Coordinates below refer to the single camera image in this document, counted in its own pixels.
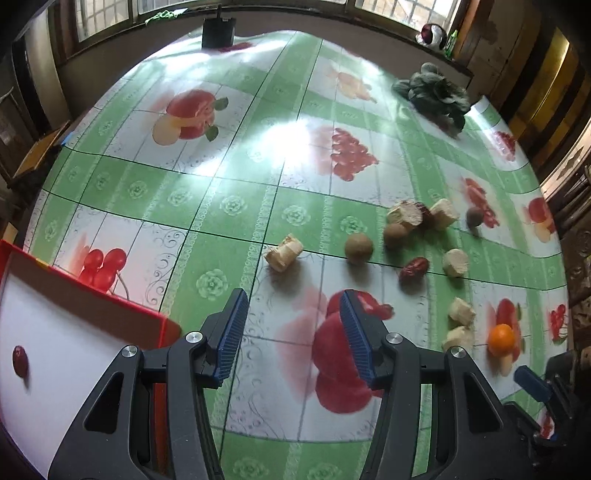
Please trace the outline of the red jujube date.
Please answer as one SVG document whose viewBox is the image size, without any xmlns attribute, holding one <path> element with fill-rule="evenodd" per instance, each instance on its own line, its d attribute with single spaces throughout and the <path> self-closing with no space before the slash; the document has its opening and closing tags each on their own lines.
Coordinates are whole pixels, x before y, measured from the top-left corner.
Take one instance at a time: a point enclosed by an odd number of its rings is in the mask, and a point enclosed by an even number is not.
<svg viewBox="0 0 591 480">
<path fill-rule="evenodd" d="M 15 374 L 21 379 L 26 379 L 29 371 L 29 361 L 26 351 L 21 345 L 17 345 L 13 349 L 12 364 Z"/>
</svg>

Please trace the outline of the small orange on table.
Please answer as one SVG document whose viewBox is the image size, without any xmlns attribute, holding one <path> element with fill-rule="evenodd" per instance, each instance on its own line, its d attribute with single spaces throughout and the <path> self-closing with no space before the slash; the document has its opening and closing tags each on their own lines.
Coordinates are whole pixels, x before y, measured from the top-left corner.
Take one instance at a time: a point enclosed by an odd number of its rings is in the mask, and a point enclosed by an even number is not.
<svg viewBox="0 0 591 480">
<path fill-rule="evenodd" d="M 507 324 L 492 328 L 487 339 L 488 351 L 493 357 L 502 358 L 510 355 L 515 348 L 515 334 Z"/>
</svg>

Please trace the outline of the beige chunk lowest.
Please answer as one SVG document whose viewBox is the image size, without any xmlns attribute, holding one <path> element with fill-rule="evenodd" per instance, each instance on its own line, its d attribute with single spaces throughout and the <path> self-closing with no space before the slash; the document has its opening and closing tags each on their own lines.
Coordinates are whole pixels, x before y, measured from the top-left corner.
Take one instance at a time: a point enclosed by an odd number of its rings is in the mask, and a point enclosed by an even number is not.
<svg viewBox="0 0 591 480">
<path fill-rule="evenodd" d="M 450 330 L 442 343 L 443 351 L 452 347 L 462 347 L 468 353 L 472 353 L 475 344 L 475 335 L 471 327 L 460 325 Z"/>
</svg>

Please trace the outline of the red date on table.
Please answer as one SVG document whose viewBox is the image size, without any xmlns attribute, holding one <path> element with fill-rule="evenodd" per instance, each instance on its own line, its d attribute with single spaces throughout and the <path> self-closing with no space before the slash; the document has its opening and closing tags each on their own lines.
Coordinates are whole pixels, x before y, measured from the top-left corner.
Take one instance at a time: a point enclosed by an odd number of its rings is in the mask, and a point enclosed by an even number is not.
<svg viewBox="0 0 591 480">
<path fill-rule="evenodd" d="M 416 257 L 408 262 L 400 271 L 399 281 L 402 284 L 421 281 L 429 271 L 430 263 L 425 257 Z"/>
</svg>

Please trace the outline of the beige chunk lower upper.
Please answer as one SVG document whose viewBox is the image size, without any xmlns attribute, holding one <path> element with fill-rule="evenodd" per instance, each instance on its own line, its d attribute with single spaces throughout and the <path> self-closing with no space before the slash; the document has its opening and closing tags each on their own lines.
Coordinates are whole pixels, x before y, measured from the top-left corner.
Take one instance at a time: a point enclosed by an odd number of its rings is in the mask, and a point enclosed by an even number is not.
<svg viewBox="0 0 591 480">
<path fill-rule="evenodd" d="M 474 323 L 476 311 L 467 301 L 456 297 L 449 307 L 448 316 L 454 322 L 469 327 Z"/>
</svg>

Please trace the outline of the beige chunk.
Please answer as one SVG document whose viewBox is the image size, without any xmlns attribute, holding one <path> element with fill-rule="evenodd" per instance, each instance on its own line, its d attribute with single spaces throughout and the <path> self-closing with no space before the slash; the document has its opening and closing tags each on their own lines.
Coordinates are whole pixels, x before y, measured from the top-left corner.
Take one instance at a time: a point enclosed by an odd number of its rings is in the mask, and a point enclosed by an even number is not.
<svg viewBox="0 0 591 480">
<path fill-rule="evenodd" d="M 444 254 L 442 265 L 444 272 L 449 277 L 460 278 L 468 273 L 469 257 L 461 249 L 451 249 Z"/>
<path fill-rule="evenodd" d="M 430 208 L 430 213 L 433 216 L 435 228 L 440 231 L 446 230 L 460 218 L 453 203 L 447 198 L 438 200 Z"/>
<path fill-rule="evenodd" d="M 412 231 L 422 224 L 423 213 L 416 203 L 401 201 L 388 211 L 386 220 L 388 224 L 398 224 L 407 231 Z"/>
<path fill-rule="evenodd" d="M 449 307 L 448 316 L 454 322 L 469 327 L 474 323 L 476 311 L 467 301 L 456 297 Z"/>
<path fill-rule="evenodd" d="M 293 234 L 288 234 L 279 245 L 267 249 L 264 258 L 271 269 L 283 273 L 296 261 L 302 251 L 304 251 L 303 243 Z"/>
</svg>

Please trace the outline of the beige chunk far left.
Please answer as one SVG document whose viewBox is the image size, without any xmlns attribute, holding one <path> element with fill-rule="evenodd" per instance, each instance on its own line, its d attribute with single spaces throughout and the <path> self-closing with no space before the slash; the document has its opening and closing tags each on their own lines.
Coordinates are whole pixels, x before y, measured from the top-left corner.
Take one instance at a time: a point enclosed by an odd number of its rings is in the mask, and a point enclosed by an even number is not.
<svg viewBox="0 0 591 480">
<path fill-rule="evenodd" d="M 302 251 L 304 251 L 303 243 L 293 234 L 288 234 L 279 245 L 267 249 L 264 258 L 271 269 L 283 273 L 296 261 Z"/>
</svg>

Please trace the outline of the beige chunk middle right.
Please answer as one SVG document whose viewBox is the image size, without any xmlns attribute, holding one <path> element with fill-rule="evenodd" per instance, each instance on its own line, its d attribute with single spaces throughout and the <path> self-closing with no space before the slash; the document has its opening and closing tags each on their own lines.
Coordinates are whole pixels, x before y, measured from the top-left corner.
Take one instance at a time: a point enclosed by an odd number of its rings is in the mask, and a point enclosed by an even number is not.
<svg viewBox="0 0 591 480">
<path fill-rule="evenodd" d="M 468 273 L 469 257 L 461 249 L 451 249 L 444 254 L 442 265 L 444 272 L 449 277 L 460 278 Z"/>
</svg>

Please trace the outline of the dark red date top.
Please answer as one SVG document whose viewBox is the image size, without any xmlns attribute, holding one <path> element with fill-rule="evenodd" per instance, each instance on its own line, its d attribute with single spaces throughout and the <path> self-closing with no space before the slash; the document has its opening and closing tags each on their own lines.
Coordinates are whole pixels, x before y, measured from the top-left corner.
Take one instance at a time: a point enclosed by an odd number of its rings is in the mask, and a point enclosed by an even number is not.
<svg viewBox="0 0 591 480">
<path fill-rule="evenodd" d="M 422 229 L 431 229 L 435 225 L 435 219 L 433 214 L 431 213 L 430 209 L 421 202 L 416 202 L 415 206 L 421 213 L 421 223 L 419 227 Z"/>
</svg>

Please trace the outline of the beige chunk top right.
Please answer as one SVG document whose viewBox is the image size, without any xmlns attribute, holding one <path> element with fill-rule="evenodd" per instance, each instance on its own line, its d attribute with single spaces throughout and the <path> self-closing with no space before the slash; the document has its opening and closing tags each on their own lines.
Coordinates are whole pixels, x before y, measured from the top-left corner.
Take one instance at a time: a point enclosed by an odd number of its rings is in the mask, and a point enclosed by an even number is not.
<svg viewBox="0 0 591 480">
<path fill-rule="evenodd" d="M 433 216 L 435 228 L 440 231 L 446 230 L 460 218 L 453 203 L 447 198 L 438 200 L 430 208 L 430 213 Z"/>
</svg>

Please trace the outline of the red shallow box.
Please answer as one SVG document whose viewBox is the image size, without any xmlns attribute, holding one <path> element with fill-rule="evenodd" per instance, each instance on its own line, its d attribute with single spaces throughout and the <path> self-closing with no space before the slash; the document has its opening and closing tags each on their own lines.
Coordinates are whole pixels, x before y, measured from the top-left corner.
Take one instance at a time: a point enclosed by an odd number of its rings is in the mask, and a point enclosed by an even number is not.
<svg viewBox="0 0 591 480">
<path fill-rule="evenodd" d="M 116 354 L 128 344 L 167 346 L 179 335 L 165 316 L 1 244 L 1 425 L 41 476 Z M 17 345 L 28 357 L 26 379 L 13 369 Z"/>
</svg>

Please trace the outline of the dark round fruit right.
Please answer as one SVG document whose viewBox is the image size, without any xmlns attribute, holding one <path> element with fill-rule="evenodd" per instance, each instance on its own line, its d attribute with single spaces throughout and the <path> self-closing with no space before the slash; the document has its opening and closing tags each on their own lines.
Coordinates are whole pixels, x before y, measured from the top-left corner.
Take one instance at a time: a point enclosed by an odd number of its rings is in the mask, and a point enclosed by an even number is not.
<svg viewBox="0 0 591 480">
<path fill-rule="evenodd" d="M 470 207 L 466 212 L 466 223 L 470 230 L 475 230 L 484 222 L 484 210 L 477 206 Z"/>
</svg>

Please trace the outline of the wooden stool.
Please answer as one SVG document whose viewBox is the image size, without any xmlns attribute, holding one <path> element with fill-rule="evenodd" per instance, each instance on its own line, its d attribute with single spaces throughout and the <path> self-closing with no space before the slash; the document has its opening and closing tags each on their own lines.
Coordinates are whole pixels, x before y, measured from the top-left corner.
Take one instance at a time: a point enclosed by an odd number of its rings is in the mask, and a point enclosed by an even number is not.
<svg viewBox="0 0 591 480">
<path fill-rule="evenodd" d="M 25 155 L 15 174 L 8 182 L 8 185 L 15 185 L 17 181 L 23 179 L 27 174 L 38 170 L 44 162 L 50 149 L 57 144 L 57 141 L 63 136 L 69 125 L 70 121 L 66 121 L 57 129 L 51 131 L 36 141 Z"/>
</svg>

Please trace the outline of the black pen holder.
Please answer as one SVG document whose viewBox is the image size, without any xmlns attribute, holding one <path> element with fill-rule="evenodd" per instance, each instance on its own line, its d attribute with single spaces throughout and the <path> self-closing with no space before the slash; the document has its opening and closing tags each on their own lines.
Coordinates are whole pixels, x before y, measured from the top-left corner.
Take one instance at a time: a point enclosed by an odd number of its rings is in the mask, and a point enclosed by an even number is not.
<svg viewBox="0 0 591 480">
<path fill-rule="evenodd" d="M 202 26 L 202 48 L 208 50 L 228 49 L 235 42 L 235 23 L 233 17 L 222 16 L 222 7 L 217 6 L 216 15 L 206 18 Z"/>
</svg>

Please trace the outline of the red white helmet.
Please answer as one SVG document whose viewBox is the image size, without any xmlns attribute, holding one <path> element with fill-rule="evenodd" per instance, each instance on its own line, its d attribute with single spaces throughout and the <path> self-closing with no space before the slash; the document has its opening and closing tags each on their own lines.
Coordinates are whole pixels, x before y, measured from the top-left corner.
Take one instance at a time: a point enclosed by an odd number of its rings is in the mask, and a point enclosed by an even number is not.
<svg viewBox="0 0 591 480">
<path fill-rule="evenodd" d="M 418 44 L 434 51 L 442 51 L 447 42 L 447 31 L 437 23 L 425 24 L 416 35 Z"/>
</svg>

